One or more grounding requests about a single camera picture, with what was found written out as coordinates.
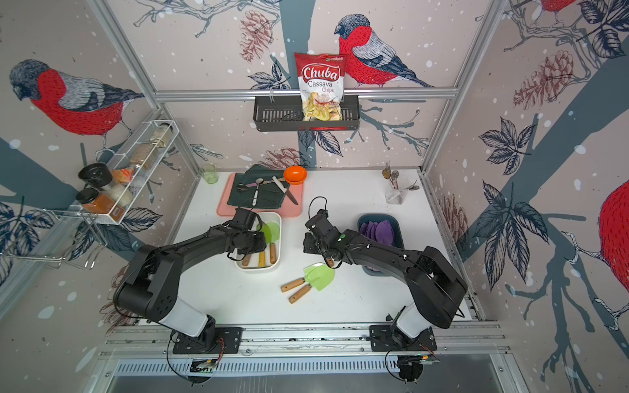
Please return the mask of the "purple shovel pink handle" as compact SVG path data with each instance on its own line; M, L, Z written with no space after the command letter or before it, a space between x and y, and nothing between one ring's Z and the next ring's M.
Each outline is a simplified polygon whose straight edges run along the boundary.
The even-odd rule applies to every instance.
M385 246L392 246L395 242L395 232L389 220L377 223L373 236L375 241Z
M363 222L360 225L360 233L368 239L375 240L376 239L376 229L378 224L373 221Z

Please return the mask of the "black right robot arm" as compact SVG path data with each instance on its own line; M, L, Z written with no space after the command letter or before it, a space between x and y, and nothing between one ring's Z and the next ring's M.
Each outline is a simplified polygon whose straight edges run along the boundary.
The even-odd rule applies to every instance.
M362 265L406 284L417 311L432 326L448 329L468 292L468 285L434 247L422 251L385 246L355 230L340 232L320 210L306 221L303 251L338 265Z

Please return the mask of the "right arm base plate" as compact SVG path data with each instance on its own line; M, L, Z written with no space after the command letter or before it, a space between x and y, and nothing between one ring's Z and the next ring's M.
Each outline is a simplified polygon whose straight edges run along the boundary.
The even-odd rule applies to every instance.
M424 329L417 337L407 337L398 327L391 324L370 325L369 338L373 352L437 350L431 327Z

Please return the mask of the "white storage tray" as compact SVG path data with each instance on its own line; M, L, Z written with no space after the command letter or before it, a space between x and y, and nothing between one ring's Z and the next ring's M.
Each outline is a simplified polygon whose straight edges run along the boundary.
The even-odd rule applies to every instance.
M281 254L282 218L271 211L259 212L262 223L254 221L252 229L261 230L265 234L265 250L245 255L236 262L236 266L245 272L265 273L277 268Z

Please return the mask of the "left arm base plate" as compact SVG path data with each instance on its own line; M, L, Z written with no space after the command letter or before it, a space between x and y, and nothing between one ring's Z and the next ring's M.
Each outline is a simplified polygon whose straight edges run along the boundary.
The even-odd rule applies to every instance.
M177 333L173 353L175 355L237 354L244 329L242 327L206 328L199 337Z

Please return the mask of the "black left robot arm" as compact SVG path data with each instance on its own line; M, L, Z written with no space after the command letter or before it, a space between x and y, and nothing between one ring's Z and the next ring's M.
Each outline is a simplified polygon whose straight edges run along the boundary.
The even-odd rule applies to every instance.
M113 296L113 305L118 311L126 310L186 337L207 340L215 323L181 299L181 276L217 255L236 261L240 256L263 252L266 240L262 224L257 213L238 208L232 219L196 237L162 247L141 247Z

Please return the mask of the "green shovel yellow handle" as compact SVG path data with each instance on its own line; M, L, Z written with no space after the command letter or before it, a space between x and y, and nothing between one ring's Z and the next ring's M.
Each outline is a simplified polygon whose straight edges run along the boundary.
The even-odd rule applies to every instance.
M258 225L258 230L264 234L265 237L265 245L269 244L270 240L270 229L266 223L262 223ZM262 252L259 254L258 259L258 268L265 269L266 268L266 248L264 247Z

